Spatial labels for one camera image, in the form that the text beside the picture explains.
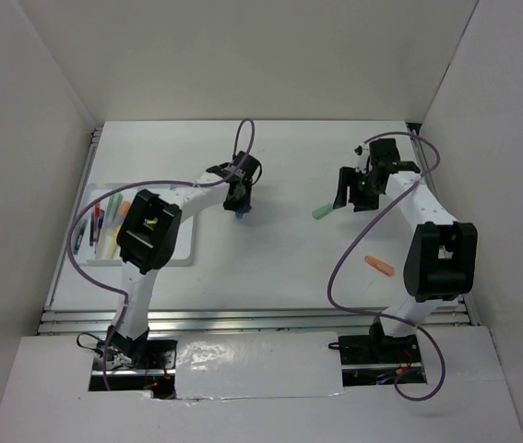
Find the small mint green highlighter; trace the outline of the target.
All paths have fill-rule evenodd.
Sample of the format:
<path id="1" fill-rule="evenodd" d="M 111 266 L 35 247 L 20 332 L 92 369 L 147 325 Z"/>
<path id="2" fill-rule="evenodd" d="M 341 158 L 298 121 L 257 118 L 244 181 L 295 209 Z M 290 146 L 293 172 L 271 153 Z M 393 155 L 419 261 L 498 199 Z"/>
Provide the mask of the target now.
<path id="1" fill-rule="evenodd" d="M 333 206 L 331 204 L 326 204 L 316 210 L 312 211 L 312 217 L 314 220 L 319 221 L 325 218 L 327 215 L 333 212 Z"/>

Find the orange translucent highlighter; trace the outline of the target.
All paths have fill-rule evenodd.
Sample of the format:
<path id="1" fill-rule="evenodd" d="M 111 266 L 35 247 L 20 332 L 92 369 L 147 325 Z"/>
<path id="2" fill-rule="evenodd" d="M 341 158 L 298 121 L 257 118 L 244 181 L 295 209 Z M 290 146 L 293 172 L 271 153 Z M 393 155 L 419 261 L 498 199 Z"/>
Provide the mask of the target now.
<path id="1" fill-rule="evenodd" d="M 393 266 L 387 264 L 386 262 L 384 262 L 376 257 L 366 256 L 364 258 L 364 261 L 370 267 L 378 270 L 379 272 L 383 273 L 387 277 L 393 277 L 395 275 L 395 269 Z"/>

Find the orange cap clear highlighter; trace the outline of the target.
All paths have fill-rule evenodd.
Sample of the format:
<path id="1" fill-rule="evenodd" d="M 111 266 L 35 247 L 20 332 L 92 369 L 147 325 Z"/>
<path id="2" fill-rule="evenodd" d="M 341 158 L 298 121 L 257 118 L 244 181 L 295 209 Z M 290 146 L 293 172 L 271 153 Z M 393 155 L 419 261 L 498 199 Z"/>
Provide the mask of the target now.
<path id="1" fill-rule="evenodd" d="M 122 223 L 127 212 L 129 211 L 129 208 L 131 206 L 131 203 L 128 200 L 124 200 L 118 208 L 118 211 L 116 213 L 115 222 L 116 223 Z"/>

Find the mint L-point highlighter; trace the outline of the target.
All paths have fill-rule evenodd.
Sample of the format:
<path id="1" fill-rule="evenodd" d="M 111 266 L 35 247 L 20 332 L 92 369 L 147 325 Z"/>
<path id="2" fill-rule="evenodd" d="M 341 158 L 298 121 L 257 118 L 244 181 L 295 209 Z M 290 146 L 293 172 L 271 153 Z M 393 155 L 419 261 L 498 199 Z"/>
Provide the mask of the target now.
<path id="1" fill-rule="evenodd" d="M 120 205 L 122 197 L 123 196 L 121 193 L 115 193 L 109 197 L 107 209 L 105 211 L 105 216 L 103 219 L 104 225 L 108 225 L 113 222 L 113 219 L 115 218 L 115 215 L 118 211 L 118 207 Z"/>

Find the yellow pastel highlighter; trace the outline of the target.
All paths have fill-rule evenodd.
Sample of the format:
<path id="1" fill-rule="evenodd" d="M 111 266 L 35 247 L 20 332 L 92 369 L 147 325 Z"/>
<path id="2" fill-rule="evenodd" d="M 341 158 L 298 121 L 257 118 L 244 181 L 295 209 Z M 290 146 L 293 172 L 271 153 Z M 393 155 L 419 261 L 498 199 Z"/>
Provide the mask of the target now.
<path id="1" fill-rule="evenodd" d="M 117 235 L 119 230 L 120 226 L 110 227 L 101 237 L 96 253 L 97 260 L 110 260 L 114 258 L 118 247 Z"/>

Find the blue ballpoint pen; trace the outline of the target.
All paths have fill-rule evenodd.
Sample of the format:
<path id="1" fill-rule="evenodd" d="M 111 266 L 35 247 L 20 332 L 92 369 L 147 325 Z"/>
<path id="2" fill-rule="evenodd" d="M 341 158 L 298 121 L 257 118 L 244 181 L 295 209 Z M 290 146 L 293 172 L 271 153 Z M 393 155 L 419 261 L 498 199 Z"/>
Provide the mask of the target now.
<path id="1" fill-rule="evenodd" d="M 99 212 L 99 218 L 97 220 L 97 227 L 95 231 L 95 242 L 99 242 L 100 235 L 101 235 L 101 229 L 105 218 L 105 210 L 100 210 Z"/>

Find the red gel pen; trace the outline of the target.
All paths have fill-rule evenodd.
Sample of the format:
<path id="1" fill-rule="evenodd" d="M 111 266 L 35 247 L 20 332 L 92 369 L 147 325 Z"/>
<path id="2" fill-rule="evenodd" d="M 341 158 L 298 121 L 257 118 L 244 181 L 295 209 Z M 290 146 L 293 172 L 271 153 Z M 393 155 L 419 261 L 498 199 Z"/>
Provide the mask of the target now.
<path id="1" fill-rule="evenodd" d="M 97 243 L 99 220 L 101 218 L 101 203 L 97 202 L 93 205 L 91 220 L 90 220 L 90 238 L 89 245 L 94 247 Z"/>

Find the green ink pen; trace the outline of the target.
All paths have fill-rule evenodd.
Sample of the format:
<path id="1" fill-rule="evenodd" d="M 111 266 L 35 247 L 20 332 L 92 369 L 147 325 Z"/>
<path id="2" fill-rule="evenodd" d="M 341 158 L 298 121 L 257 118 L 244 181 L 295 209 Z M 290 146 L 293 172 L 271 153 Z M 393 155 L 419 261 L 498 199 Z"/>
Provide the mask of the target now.
<path id="1" fill-rule="evenodd" d="M 89 221 L 87 219 L 83 219 L 81 221 L 79 227 L 77 228 L 75 242 L 73 244 L 73 254 L 74 255 L 78 254 L 78 251 L 80 250 L 80 248 L 82 246 L 85 232 L 87 231 L 88 223 L 89 223 Z"/>

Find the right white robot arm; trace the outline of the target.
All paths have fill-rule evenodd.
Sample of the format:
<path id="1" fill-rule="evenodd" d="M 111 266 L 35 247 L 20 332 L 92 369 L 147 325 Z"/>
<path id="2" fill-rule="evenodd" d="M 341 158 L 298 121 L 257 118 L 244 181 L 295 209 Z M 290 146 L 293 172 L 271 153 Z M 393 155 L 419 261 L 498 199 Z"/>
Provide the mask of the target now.
<path id="1" fill-rule="evenodd" d="M 342 167 L 332 204 L 338 210 L 376 211 L 382 220 L 400 210 L 412 230 L 403 268 L 406 294 L 374 318 L 368 350 L 379 362 L 390 361 L 408 345 L 416 329 L 444 302 L 468 293 L 473 286 L 478 231 L 461 222 L 434 196 L 415 162 L 401 159 L 397 131 L 373 136 L 356 150 L 366 151 L 365 166 Z"/>

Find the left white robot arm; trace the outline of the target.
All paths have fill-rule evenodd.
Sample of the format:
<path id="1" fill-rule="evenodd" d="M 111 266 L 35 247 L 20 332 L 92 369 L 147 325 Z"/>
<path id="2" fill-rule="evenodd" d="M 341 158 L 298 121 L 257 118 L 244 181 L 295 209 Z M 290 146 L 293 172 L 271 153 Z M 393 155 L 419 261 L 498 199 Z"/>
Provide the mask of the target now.
<path id="1" fill-rule="evenodd" d="M 160 194 L 137 192 L 116 238 L 123 293 L 106 337 L 124 366 L 136 368 L 147 360 L 154 283 L 172 258 L 181 224 L 217 205 L 238 216 L 249 212 L 252 188 L 261 174 L 261 162 L 240 151 L 232 162 L 207 168 L 192 185 L 172 186 Z"/>

